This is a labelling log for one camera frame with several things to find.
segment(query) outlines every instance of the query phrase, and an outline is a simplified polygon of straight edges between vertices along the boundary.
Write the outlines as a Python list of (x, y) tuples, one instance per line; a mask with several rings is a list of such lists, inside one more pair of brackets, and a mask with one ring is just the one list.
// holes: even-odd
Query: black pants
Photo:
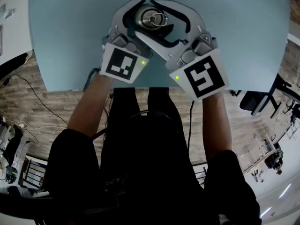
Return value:
[[(149, 158), (149, 156), (151, 156), (151, 152), (145, 152), (143, 147), (146, 143), (145, 141), (147, 140), (147, 136), (149, 136), (148, 134), (145, 137), (139, 138), (141, 142), (140, 145), (137, 146), (136, 143), (134, 144), (130, 142), (130, 138), (128, 139), (127, 137), (126, 139), (123, 139), (126, 134), (124, 135), (122, 130), (131, 125), (134, 127), (138, 124), (144, 126), (145, 129), (151, 130), (149, 129), (150, 124), (151, 126), (157, 126), (157, 119), (154, 118), (157, 114), (161, 114), (163, 117), (167, 116), (167, 119), (172, 121), (173, 126), (176, 127), (174, 132), (179, 134), (181, 141), (180, 146), (183, 150), (186, 150), (186, 141), (181, 118), (175, 104), (169, 96), (168, 88), (150, 88), (148, 95), (148, 110), (152, 112), (148, 113), (147, 117), (137, 115), (133, 119), (129, 118), (140, 112), (135, 96), (135, 89), (118, 88), (114, 89), (113, 92), (114, 99), (108, 116), (108, 131), (102, 149), (100, 166), (100, 173), (101, 177), (105, 180), (104, 182), (113, 180), (117, 177), (122, 177), (127, 173), (125, 172), (125, 166), (130, 164), (127, 160), (128, 157), (136, 163), (143, 163), (143, 161), (139, 160), (140, 157), (144, 156), (145, 158), (147, 156), (147, 158)], [(140, 132), (135, 133), (135, 131), (131, 131), (130, 136), (139, 136)], [(162, 156), (163, 154), (169, 154), (169, 151), (172, 150), (172, 148), (164, 146), (159, 147), (156, 150), (159, 150), (159, 153)]]

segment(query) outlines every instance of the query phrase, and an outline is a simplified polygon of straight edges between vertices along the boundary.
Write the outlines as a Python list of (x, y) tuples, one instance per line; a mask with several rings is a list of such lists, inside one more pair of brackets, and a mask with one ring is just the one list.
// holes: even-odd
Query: black shirt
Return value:
[(166, 117), (138, 117), (110, 129), (99, 168), (92, 140), (66, 129), (53, 142), (45, 175), (53, 199), (84, 220), (139, 218), (261, 224), (260, 208), (235, 153), (208, 163), (199, 185), (184, 137)]

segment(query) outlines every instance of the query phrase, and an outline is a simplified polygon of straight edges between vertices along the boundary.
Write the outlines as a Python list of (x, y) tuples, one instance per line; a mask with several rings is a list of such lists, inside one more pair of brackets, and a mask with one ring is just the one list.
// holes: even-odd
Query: light blue table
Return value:
[[(100, 65), (113, 14), (127, 1), (29, 0), (32, 42), (48, 91), (83, 89)], [(285, 51), (289, 0), (174, 1), (198, 11), (217, 38), (230, 89), (269, 91)], [(168, 74), (155, 57), (133, 86), (176, 87)]]

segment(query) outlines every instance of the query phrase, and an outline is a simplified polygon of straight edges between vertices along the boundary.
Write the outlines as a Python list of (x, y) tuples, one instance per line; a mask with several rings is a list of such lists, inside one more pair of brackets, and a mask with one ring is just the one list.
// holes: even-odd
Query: white desk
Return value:
[[(30, 0), (31, 35), (48, 91), (82, 89), (102, 58), (102, 37), (129, 0)], [(289, 0), (175, 0), (194, 8), (218, 40), (230, 89), (269, 91), (289, 30)], [(175, 87), (162, 59), (135, 87)]]
[(0, 7), (5, 4), (6, 10), (15, 9), (15, 13), (8, 19), (0, 18), (3, 27), (2, 50), (0, 65), (23, 53), (32, 50), (28, 0), (0, 0)]

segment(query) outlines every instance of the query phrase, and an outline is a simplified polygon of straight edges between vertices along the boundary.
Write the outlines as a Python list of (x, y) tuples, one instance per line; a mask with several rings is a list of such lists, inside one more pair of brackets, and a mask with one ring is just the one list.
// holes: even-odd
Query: floor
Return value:
[[(296, 85), (300, 85), (299, 61), (300, 48), (293, 43), (287, 43), (279, 73), (286, 81), (293, 83), (295, 91), (298, 91)], [(82, 91), (47, 92), (34, 56), (25, 65), (17, 69), (15, 73), (31, 83), (37, 95), (48, 108), (61, 116), (65, 121), (68, 121), (83, 94)], [(239, 108), (244, 94), (245, 92), (243, 91), (238, 97), (232, 97), (228, 90), (224, 92), (227, 113), (232, 129), (233, 149), (238, 155), (242, 155), (253, 146), (256, 146), (254, 135), (262, 139), (264, 134), (267, 133), (272, 138), (276, 135), (275, 141), (279, 139), (286, 131), (289, 120), (288, 116), (283, 115), (282, 111), (276, 118), (271, 120), (270, 116), (273, 113), (271, 103), (267, 105), (261, 114), (252, 117), (249, 111)], [(137, 89), (136, 96), (140, 109), (146, 109), (148, 90)], [(181, 89), (171, 89), (170, 96), (180, 112), (186, 139), (188, 139), (189, 109), (192, 101)], [(275, 92), (274, 97), (277, 102), (282, 101), (284, 104), (287, 102), (286, 98), (280, 92)], [(43, 125), (66, 126), (61, 119), (55, 117), (42, 106), (33, 94), (30, 86), (17, 76), (13, 76), (9, 84), (0, 89), (0, 112), (18, 124), (25, 122), (31, 128)], [(99, 130), (105, 127), (105, 122), (106, 117), (103, 115)], [(24, 152), (47, 158), (52, 142), (62, 130), (63, 128), (56, 127), (43, 127), (41, 129), (30, 130), (38, 139), (38, 144), (32, 142), (26, 144)], [(24, 132), (24, 138), (35, 141), (35, 138), (26, 131)], [(102, 137), (94, 142), (99, 162), (101, 160), (102, 143)], [(193, 109), (190, 159), (192, 163), (204, 162), (206, 160), (202, 140), (201, 102), (195, 103)]]

